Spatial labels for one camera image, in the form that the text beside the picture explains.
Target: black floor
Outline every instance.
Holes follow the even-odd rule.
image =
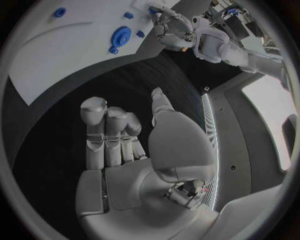
[[[191,62],[190,66],[182,67],[186,74],[189,67],[194,68],[189,54],[184,56],[185,61],[180,53],[169,54],[180,67]],[[223,72],[214,70],[217,65],[207,68],[206,62],[196,61],[197,68],[189,74],[198,88],[228,80],[221,77]],[[147,152],[147,139],[152,130],[150,94],[155,87],[162,88],[176,110],[205,127],[201,95],[183,71],[165,53],[126,65],[68,94],[40,119],[18,153],[14,174],[29,202],[49,224],[69,239],[86,238],[75,213],[76,186],[85,170],[86,126],[80,118],[81,103],[99,96],[109,106],[134,112],[142,123],[139,139]],[[231,67],[227,71],[236,74]]]

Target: white panel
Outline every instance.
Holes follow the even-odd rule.
[[[280,168],[286,171],[291,160],[282,125],[287,117],[297,115],[291,93],[282,87],[278,79],[267,75],[242,91],[264,120],[274,142]]]
[[[135,54],[145,39],[136,33],[141,30],[147,36],[153,27],[149,2],[171,8],[179,0],[63,0],[46,9],[45,17],[29,29],[30,35],[9,71],[23,100],[30,105],[49,87],[80,69]],[[59,7],[66,8],[66,14],[55,18],[53,13]],[[125,12],[134,18],[125,18]],[[122,26],[131,29],[131,38],[114,55],[109,52],[111,37]]]

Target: white pegboard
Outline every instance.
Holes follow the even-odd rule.
[[[30,105],[44,91],[61,79],[93,64],[135,54],[153,25],[149,3],[171,8],[179,0],[62,0],[45,9],[44,18],[29,29],[29,37],[16,55],[9,76],[16,90]],[[54,11],[66,8],[63,17]],[[133,19],[124,17],[130,12]],[[111,37],[116,29],[131,29],[130,41],[111,54]]]

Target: metal grille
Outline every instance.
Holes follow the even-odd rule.
[[[206,195],[203,200],[203,203],[207,205],[210,209],[214,209],[217,192],[218,192],[218,175],[219,175],[219,152],[218,152],[218,138],[216,133],[216,126],[214,115],[212,111],[212,107],[210,104],[210,99],[208,94],[204,94],[202,96],[202,104],[204,110],[204,118],[205,118],[205,128],[206,128],[206,135],[208,136],[212,147],[215,151],[215,156],[217,158],[217,173],[213,180],[205,186]]]

